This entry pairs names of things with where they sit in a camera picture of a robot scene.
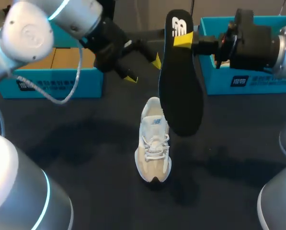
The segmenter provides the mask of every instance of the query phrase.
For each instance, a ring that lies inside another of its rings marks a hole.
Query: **black insole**
[[[195,134],[203,115],[203,92],[196,77],[193,53],[190,48],[173,46],[176,35],[193,30],[193,19],[187,11],[168,13],[159,97],[165,118],[178,136]]]

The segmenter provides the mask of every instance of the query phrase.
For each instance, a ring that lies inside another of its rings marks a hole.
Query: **white cylinder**
[[[0,230],[71,230],[70,198],[0,136]]]

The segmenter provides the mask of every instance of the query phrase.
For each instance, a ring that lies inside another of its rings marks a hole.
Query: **white sneaker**
[[[164,182],[170,174],[169,126],[158,97],[150,98],[142,112],[135,163],[146,182]]]

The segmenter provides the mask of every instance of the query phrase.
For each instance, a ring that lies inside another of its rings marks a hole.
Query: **led light ring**
[[[65,8],[65,6],[69,3],[69,0],[63,0],[61,5],[57,8],[57,10],[48,18],[48,20],[52,20],[58,16],[59,13]]]
[[[47,197],[46,197],[46,201],[45,201],[45,205],[44,205],[44,208],[43,208],[43,211],[41,213],[41,215],[39,216],[37,222],[34,224],[33,228],[31,228],[31,230],[36,230],[39,226],[39,224],[42,222],[43,218],[44,218],[44,215],[47,211],[47,208],[48,208],[48,204],[49,204],[49,199],[50,199],[50,184],[49,184],[49,180],[48,180],[48,177],[46,175],[46,173],[43,171],[44,175],[45,175],[45,178],[46,178],[46,182],[47,182]]]

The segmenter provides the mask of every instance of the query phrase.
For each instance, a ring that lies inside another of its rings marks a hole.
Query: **black tabletop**
[[[162,56],[163,42],[150,45]],[[0,97],[7,138],[69,194],[73,229],[261,230],[258,194],[286,167],[278,145],[286,94],[206,96],[198,133],[171,133],[171,180],[151,191],[137,173],[134,152],[159,71],[139,54],[124,62],[138,83],[109,73],[101,99],[57,106]],[[201,78],[197,64],[196,70]]]

